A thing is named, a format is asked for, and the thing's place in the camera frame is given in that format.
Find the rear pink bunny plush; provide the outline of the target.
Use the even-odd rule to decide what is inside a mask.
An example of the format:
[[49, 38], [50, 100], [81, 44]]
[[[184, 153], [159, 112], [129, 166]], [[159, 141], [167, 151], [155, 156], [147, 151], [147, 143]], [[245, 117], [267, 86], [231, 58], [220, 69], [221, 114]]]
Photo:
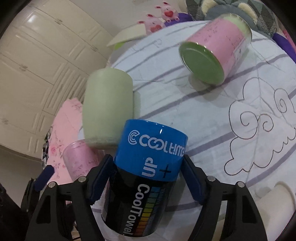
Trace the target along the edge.
[[162, 6], [155, 6], [154, 8], [161, 10], [162, 19], [168, 23], [171, 21], [180, 20], [179, 13], [177, 12], [177, 10], [166, 1], [163, 1]]

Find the pink plastic cup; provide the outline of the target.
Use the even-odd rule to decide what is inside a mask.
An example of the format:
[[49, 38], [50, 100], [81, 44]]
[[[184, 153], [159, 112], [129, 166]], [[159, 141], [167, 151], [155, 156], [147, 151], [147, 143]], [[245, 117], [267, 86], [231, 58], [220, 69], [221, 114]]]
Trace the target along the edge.
[[68, 145], [63, 152], [63, 160], [72, 181], [87, 176], [89, 171], [100, 164], [104, 150], [89, 147], [85, 140], [78, 140]]

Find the front pink bunny plush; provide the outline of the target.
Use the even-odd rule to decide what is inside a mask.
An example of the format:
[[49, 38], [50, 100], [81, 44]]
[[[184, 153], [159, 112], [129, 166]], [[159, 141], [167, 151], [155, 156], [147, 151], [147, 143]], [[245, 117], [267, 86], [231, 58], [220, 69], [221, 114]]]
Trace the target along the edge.
[[137, 24], [144, 24], [145, 32], [147, 35], [155, 33], [158, 30], [161, 30], [166, 27], [161, 19], [157, 18], [152, 14], [147, 14], [147, 19], [145, 21], [137, 21]]

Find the pink jar green lid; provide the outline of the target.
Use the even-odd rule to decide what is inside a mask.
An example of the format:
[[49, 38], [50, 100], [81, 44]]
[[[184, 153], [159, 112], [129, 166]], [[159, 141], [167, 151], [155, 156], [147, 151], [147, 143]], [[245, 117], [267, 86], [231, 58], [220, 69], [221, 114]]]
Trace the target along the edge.
[[197, 80], [221, 85], [251, 40], [251, 28], [243, 18], [233, 13], [223, 14], [180, 45], [180, 58]]

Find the cream white wardrobe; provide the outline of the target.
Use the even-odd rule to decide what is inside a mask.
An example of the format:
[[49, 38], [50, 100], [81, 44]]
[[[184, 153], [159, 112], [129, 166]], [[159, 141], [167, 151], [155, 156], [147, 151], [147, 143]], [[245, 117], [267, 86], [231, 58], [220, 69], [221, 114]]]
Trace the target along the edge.
[[1, 37], [1, 145], [39, 158], [66, 99], [84, 99], [112, 36], [71, 1], [32, 1]]

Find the blue black CoolTowel can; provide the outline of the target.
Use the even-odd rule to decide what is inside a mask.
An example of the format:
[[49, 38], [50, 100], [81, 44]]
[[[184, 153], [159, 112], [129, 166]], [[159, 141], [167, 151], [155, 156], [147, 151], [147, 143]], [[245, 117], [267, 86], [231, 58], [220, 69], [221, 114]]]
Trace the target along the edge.
[[147, 120], [127, 120], [109, 177], [104, 223], [128, 237], [158, 227], [180, 172], [188, 137]]

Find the pink bunny plush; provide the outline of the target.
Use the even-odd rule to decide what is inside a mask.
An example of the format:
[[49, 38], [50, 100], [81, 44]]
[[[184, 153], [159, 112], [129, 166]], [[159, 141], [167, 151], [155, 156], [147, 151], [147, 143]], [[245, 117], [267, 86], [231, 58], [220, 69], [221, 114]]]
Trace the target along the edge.
[[179, 13], [177, 12], [177, 10], [166, 1], [163, 1], [162, 6], [155, 6], [154, 8], [161, 10], [162, 19], [168, 23], [171, 21], [180, 20]]
[[147, 19], [145, 21], [137, 21], [137, 24], [144, 24], [145, 32], [147, 35], [155, 33], [158, 30], [161, 30], [166, 27], [161, 19], [157, 18], [152, 14], [147, 14]]

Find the white striped tablecloth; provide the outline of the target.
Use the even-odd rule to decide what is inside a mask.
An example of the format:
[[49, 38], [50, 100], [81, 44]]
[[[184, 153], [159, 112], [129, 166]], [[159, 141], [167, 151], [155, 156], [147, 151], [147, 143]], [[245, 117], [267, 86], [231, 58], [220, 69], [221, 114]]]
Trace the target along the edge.
[[[219, 86], [197, 81], [179, 46], [204, 26], [186, 22], [131, 46], [111, 65], [140, 93], [138, 119], [188, 136], [194, 164], [221, 182], [255, 190], [283, 181], [295, 194], [295, 63], [259, 33]], [[276, 240], [295, 240], [295, 211]]]

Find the grey bear plush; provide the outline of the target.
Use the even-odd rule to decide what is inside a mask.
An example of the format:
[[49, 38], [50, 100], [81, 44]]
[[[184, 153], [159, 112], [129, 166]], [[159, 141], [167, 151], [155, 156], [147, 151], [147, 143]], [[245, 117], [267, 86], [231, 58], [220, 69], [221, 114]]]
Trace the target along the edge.
[[275, 14], [261, 1], [252, 0], [189, 0], [187, 11], [196, 21], [213, 20], [223, 14], [236, 14], [249, 27], [267, 37], [278, 32]]

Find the pale green cup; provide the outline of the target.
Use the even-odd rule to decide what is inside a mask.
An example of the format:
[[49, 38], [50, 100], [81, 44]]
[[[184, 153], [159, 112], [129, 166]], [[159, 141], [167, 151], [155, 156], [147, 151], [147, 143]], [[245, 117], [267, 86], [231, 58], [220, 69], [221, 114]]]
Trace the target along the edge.
[[140, 105], [140, 93], [133, 91], [133, 80], [126, 72], [116, 68], [93, 72], [87, 80], [82, 110], [86, 144], [116, 150], [125, 122], [139, 117]]

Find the white paper cup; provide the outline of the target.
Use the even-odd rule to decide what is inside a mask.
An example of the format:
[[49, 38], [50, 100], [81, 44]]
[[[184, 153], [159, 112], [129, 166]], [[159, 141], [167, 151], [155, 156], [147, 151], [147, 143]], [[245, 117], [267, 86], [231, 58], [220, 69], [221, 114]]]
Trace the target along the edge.
[[280, 181], [273, 188], [257, 188], [255, 198], [267, 239], [276, 240], [295, 211], [295, 194], [286, 183]]

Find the pink embroidered quilt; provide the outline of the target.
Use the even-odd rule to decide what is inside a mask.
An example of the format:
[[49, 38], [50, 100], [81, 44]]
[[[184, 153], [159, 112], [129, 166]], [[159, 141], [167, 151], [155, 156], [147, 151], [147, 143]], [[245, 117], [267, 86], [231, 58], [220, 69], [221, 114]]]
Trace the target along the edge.
[[81, 126], [82, 103], [77, 98], [67, 99], [58, 110], [43, 144], [42, 165], [51, 165], [55, 170], [50, 181], [59, 185], [72, 182], [63, 160], [63, 152], [78, 140]]

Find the purple cushion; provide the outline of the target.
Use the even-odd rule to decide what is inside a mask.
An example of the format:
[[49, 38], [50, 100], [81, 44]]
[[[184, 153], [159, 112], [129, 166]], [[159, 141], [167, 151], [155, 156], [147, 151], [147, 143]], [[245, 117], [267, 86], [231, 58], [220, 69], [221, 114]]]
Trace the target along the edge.
[[171, 22], [165, 22], [165, 26], [171, 26], [174, 24], [182, 23], [182, 22], [190, 22], [193, 21], [192, 17], [187, 13], [179, 13], [179, 21], [172, 20]]

